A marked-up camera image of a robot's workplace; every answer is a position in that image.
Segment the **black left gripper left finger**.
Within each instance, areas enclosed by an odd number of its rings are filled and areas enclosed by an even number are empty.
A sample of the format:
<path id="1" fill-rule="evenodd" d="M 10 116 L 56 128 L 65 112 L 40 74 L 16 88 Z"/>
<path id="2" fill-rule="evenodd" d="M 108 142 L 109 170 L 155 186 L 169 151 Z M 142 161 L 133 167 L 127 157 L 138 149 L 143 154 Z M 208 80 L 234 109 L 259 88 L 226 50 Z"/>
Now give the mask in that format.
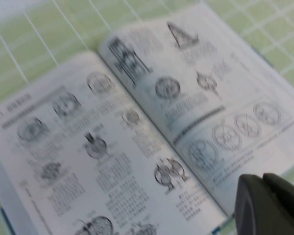
<path id="1" fill-rule="evenodd" d="M 286 211 L 263 181 L 243 174 L 238 179 L 234 218 L 239 235 L 294 235 L 294 215 Z"/>

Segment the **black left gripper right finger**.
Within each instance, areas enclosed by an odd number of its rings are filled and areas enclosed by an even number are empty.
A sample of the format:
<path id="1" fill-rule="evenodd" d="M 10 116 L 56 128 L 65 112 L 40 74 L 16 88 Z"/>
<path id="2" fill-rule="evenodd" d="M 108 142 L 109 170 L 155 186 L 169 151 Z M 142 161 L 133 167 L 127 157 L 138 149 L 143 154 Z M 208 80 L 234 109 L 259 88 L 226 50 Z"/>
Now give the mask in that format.
<path id="1" fill-rule="evenodd" d="M 273 173 L 264 173 L 262 179 L 286 211 L 294 215 L 294 185 Z"/>

